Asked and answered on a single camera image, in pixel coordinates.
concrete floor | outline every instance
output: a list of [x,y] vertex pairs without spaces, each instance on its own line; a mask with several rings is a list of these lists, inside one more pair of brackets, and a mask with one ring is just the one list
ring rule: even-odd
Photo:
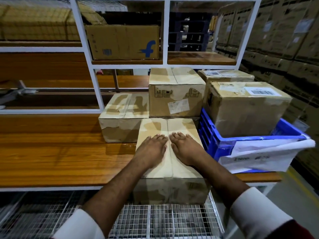
[[[267,197],[308,229],[314,238],[319,238],[319,196],[292,167],[281,176],[282,182],[277,183]],[[244,236],[237,230],[232,238],[243,239]]]

shirt cuff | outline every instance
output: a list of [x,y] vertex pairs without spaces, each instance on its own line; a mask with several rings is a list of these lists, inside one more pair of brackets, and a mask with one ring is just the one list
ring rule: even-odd
[[255,187],[246,190],[236,199],[230,214],[247,239],[265,238],[292,220]]
[[88,213],[82,209],[73,215],[54,234],[54,239],[104,239],[103,232]]

blue crate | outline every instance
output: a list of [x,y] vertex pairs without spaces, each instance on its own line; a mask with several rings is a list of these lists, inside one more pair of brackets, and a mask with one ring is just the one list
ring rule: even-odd
[[280,119],[277,126],[269,136],[252,136],[252,137],[233,137],[223,138],[217,131],[213,121],[208,116],[207,112],[202,108],[198,134],[201,138],[205,151],[212,156],[216,161],[222,156],[228,156],[237,141],[252,141],[252,140],[272,140],[272,139],[297,139],[298,141],[306,140],[308,135],[295,128],[284,119]]

yellow floor line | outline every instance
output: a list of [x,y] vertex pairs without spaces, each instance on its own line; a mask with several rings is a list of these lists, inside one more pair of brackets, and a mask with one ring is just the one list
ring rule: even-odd
[[316,198],[313,193],[311,191],[309,191],[309,189],[307,189],[302,182],[294,175],[294,171],[293,169],[289,168],[287,170],[287,174],[297,183],[297,185],[299,185],[299,187],[304,191],[304,193],[313,200],[314,204],[316,205],[316,207],[319,208],[319,200],[318,198]]

forearm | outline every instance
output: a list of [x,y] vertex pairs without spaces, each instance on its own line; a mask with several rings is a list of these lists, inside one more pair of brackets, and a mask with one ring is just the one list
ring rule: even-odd
[[230,208],[234,201],[249,189],[249,186],[231,174],[206,152],[203,151],[199,156],[194,159],[195,167],[210,182],[223,200],[224,205]]
[[83,205],[82,209],[97,222],[105,237],[108,236],[129,194],[146,170],[145,166],[132,159],[121,172]]

